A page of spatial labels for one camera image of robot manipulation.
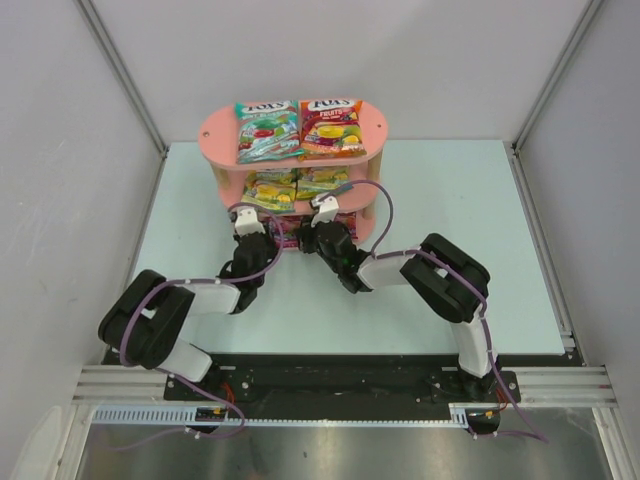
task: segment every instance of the wall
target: wall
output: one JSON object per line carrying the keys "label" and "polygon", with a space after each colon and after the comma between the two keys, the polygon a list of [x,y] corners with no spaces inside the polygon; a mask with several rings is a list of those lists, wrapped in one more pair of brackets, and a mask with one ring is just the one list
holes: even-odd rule
{"label": "wall", "polygon": [[167,141],[233,101],[356,95],[392,138],[511,140],[587,0],[96,0]]}
{"label": "wall", "polygon": [[68,403],[117,298],[159,158],[70,0],[0,18],[0,478]]}
{"label": "wall", "polygon": [[575,328],[640,445],[640,2],[608,2],[524,167]]}

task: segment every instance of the shiny floor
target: shiny floor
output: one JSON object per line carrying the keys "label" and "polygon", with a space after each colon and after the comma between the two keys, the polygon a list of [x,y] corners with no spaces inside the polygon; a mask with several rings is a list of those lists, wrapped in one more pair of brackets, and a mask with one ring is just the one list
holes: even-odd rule
{"label": "shiny floor", "polygon": [[[228,440],[177,433],[129,452],[166,427],[93,426],[78,480],[610,479],[590,409],[531,413],[550,438],[474,441],[460,429],[255,427]],[[502,429],[520,428],[507,412]]]}

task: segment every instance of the snack package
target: snack package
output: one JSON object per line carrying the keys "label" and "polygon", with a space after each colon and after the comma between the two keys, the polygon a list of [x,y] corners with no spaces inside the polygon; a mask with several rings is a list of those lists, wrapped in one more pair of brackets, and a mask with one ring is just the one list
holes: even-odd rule
{"label": "snack package", "polygon": [[348,181],[349,167],[300,168],[297,198],[298,200],[310,200],[319,193],[335,190]]}
{"label": "snack package", "polygon": [[298,102],[244,105],[236,103],[238,163],[282,160],[302,153]]}
{"label": "snack package", "polygon": [[274,213],[294,212],[296,186],[256,180],[245,185],[243,202],[260,205]]}
{"label": "snack package", "polygon": [[301,160],[366,153],[358,123],[362,100],[311,100],[301,105]]}
{"label": "snack package", "polygon": [[[271,217],[259,214],[260,221],[266,222],[271,235],[276,241],[276,245],[280,246],[280,237],[278,234],[278,228],[276,227],[275,222],[271,219]],[[282,230],[284,232],[284,248],[298,248],[298,239],[296,238],[296,230],[300,228],[300,224],[302,223],[302,219],[304,215],[284,215],[282,217],[278,217],[282,224]],[[356,214],[353,213],[339,213],[336,215],[336,220],[344,223],[349,229],[349,233],[351,234],[351,238],[354,241],[358,240],[358,236],[356,234]]]}
{"label": "snack package", "polygon": [[282,185],[291,185],[298,178],[298,171],[295,168],[272,168],[269,170],[255,171],[252,170],[247,175],[247,183],[255,181],[265,181],[271,183],[280,183]]}

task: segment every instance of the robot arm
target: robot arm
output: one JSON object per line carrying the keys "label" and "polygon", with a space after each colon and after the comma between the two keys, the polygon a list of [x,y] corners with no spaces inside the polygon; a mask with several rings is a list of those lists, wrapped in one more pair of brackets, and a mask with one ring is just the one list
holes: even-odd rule
{"label": "robot arm", "polygon": [[[185,280],[161,290],[135,323],[126,347],[134,365],[161,370],[199,382],[211,367],[211,357],[178,338],[188,315],[236,314],[244,311],[258,295],[264,275],[240,283],[225,283],[261,272],[276,256],[270,233],[253,208],[234,214],[234,238],[238,242],[233,259],[222,267],[222,281]],[[166,278],[153,270],[142,271],[104,317],[98,329],[100,339],[119,350],[129,321],[143,299]]]}
{"label": "robot arm", "polygon": [[493,376],[477,315],[480,302],[467,287],[427,257],[447,264],[485,298],[489,272],[438,234],[430,234],[420,246],[411,249],[424,252],[424,255],[398,252],[395,256],[374,258],[353,245],[346,226],[334,220],[338,211],[335,197],[315,200],[312,206],[318,212],[298,232],[300,249],[305,253],[318,253],[352,293],[370,292],[390,285],[413,287],[441,318],[451,323],[460,352],[460,371],[468,376],[468,390],[487,391],[493,384]]}

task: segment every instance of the table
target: table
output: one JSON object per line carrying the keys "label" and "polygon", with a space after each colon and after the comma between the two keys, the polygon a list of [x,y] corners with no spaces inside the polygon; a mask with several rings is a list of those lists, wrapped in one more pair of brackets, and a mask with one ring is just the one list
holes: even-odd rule
{"label": "table", "polygon": [[[393,140],[381,181],[396,217],[379,252],[438,232],[491,274],[488,321],[503,354],[562,354],[558,325],[520,199],[499,141]],[[376,200],[371,246],[387,219]],[[215,276],[235,242],[208,162],[193,143],[166,159],[135,273]],[[286,252],[239,315],[189,317],[181,338],[208,352],[452,354],[449,324],[409,287],[352,295],[316,256]]]}

